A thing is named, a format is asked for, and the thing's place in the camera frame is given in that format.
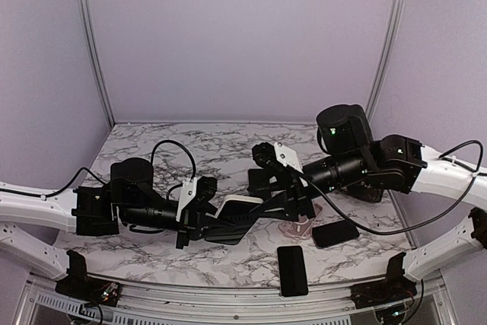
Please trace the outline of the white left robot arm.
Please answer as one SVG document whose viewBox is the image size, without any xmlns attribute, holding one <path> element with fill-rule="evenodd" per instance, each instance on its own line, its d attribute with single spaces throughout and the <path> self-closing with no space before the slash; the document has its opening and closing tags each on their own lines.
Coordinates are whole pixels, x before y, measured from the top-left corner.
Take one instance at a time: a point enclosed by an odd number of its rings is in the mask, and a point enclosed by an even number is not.
<svg viewBox="0 0 487 325">
<path fill-rule="evenodd" d="M 112 164 L 109 181 L 99 187 L 29 192 L 2 183 L 1 220 L 7 225 L 1 231 L 3 244 L 51 278 L 66 279 L 79 298 L 90 298 L 96 282 L 81 254 L 60 253 L 14 231 L 14 225 L 40 225 L 87 237 L 118 235 L 122 226 L 142 234 L 172 231 L 179 249 L 201 239 L 236 244 L 253 226 L 262 200 L 231 195 L 215 207 L 210 201 L 217 187 L 213 177 L 191 176 L 182 183 L 178 199 L 165 198 L 154 188 L 152 163 L 143 158 Z"/>
</svg>

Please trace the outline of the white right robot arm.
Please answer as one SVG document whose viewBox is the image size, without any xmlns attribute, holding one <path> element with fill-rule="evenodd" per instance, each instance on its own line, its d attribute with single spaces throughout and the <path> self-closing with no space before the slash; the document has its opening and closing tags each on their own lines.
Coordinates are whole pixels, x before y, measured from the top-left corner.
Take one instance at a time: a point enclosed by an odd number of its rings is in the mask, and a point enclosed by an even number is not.
<svg viewBox="0 0 487 325">
<path fill-rule="evenodd" d="M 430 193 L 466 202 L 471 211 L 457 226 L 430 243 L 397 254 L 377 284 L 377 294 L 392 301 L 430 272 L 486 247 L 486 169 L 456 158 L 456 149 L 439 152 L 402 135 L 374 140 L 361 106 L 339 104 L 317 116 L 317 141 L 325 157 L 302 165 L 295 150 L 276 142 L 253 147 L 260 179 L 275 178 L 272 198 L 252 210 L 261 217 L 276 210 L 294 221 L 312 216 L 312 202 L 341 190 L 357 199 L 378 200 L 385 190 Z"/>
</svg>

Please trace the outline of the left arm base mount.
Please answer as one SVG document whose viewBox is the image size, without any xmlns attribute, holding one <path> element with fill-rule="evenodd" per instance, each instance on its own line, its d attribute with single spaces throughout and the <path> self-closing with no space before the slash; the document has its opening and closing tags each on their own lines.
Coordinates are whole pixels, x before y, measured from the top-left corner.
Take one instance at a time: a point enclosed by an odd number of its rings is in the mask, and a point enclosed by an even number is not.
<svg viewBox="0 0 487 325">
<path fill-rule="evenodd" d="M 121 284 L 89 276 L 86 259 L 81 254 L 68 250 L 67 255 L 66 277 L 56 282 L 55 292 L 94 304 L 117 306 Z"/>
</svg>

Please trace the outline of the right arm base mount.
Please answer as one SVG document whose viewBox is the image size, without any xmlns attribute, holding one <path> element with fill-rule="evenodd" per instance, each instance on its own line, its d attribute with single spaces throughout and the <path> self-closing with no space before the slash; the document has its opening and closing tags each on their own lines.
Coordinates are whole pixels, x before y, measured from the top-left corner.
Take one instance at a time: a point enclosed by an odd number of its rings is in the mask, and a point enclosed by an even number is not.
<svg viewBox="0 0 487 325">
<path fill-rule="evenodd" d="M 405 277 L 403 269 L 405 255 L 405 253 L 398 253 L 389 259 L 383 279 L 356 284 L 350 288 L 351 300 L 356 309 L 413 298 L 417 294 L 416 282 Z"/>
</svg>

